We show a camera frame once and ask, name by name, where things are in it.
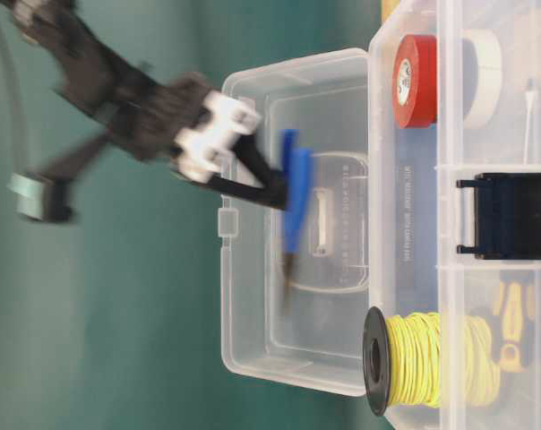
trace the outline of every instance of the yellow-and-black tool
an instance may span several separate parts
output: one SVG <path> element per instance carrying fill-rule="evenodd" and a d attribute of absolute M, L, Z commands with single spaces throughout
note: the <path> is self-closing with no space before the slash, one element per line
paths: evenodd
<path fill-rule="evenodd" d="M 507 373 L 523 372 L 533 357 L 536 300 L 533 273 L 500 281 L 492 309 L 492 359 Z"/>

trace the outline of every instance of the cable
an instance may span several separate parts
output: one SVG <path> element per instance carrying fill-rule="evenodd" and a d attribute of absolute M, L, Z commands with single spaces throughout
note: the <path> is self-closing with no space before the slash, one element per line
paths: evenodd
<path fill-rule="evenodd" d="M 399 315 L 386 320 L 391 382 L 390 405 L 439 408 L 440 315 Z M 501 370 L 491 359 L 492 333 L 483 318 L 467 316 L 465 336 L 465 396 L 474 407 L 493 403 L 500 392 Z"/>
<path fill-rule="evenodd" d="M 0 60 L 4 67 L 4 83 L 10 99 L 10 111 L 12 114 L 12 157 L 13 168 L 17 172 L 23 172 L 28 166 L 27 136 L 25 115 L 21 103 L 21 87 L 13 62 L 8 42 L 0 27 Z"/>
<path fill-rule="evenodd" d="M 523 150 L 523 164 L 529 162 L 529 141 L 531 135 L 531 117 L 533 114 L 533 106 L 537 101 L 537 90 L 534 85 L 533 79 L 529 79 L 528 87 L 525 91 L 526 102 L 526 123 L 525 123 L 525 146 Z"/>

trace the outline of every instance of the plastic box lid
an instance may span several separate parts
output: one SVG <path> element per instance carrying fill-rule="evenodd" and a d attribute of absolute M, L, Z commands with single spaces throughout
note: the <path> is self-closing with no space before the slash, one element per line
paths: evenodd
<path fill-rule="evenodd" d="M 233 372 L 351 396 L 365 393 L 367 53 L 348 49 L 236 73 L 223 92 L 263 115 L 258 144 L 279 163 L 284 129 L 314 150 L 299 270 L 283 287 L 280 214 L 223 197 L 221 349 Z M 235 160 L 224 177 L 253 184 Z"/>
<path fill-rule="evenodd" d="M 391 72 L 407 34 L 438 38 L 438 122 L 429 129 L 394 123 Z M 468 40 L 489 45 L 480 73 Z M 399 430 L 541 429 L 541 261 L 456 252 L 473 245 L 474 223 L 473 191 L 457 180 L 541 172 L 541 0 L 403 0 L 369 55 L 370 302 L 386 316 L 442 318 L 441 408 L 390 407 L 386 417 Z M 503 368 L 497 401 L 470 406 L 464 322 L 494 309 L 500 286 L 507 295 L 511 283 L 528 303 L 532 328 L 522 332 L 521 353 L 531 359 Z M 497 352 L 511 344 L 502 331 L 492 334 Z"/>

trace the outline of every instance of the yellow wire spool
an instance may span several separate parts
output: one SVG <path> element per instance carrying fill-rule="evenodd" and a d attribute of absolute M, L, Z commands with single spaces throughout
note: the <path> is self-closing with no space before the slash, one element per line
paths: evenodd
<path fill-rule="evenodd" d="M 491 359 L 492 333 L 478 316 L 464 320 L 465 398 L 475 407 L 498 397 L 501 370 Z M 399 315 L 384 320 L 374 307 L 366 316 L 364 371 L 368 401 L 381 416 L 388 406 L 439 408 L 440 315 Z"/>

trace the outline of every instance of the tape roll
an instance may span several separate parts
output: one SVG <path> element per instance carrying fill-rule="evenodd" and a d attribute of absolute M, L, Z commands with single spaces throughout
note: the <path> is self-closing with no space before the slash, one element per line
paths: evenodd
<path fill-rule="evenodd" d="M 494 116 L 502 93 L 502 47 L 490 30 L 466 30 L 464 58 L 464 126 L 484 127 Z"/>
<path fill-rule="evenodd" d="M 400 42 L 392 74 L 392 104 L 400 128 L 426 128 L 437 117 L 436 38 L 407 35 Z"/>

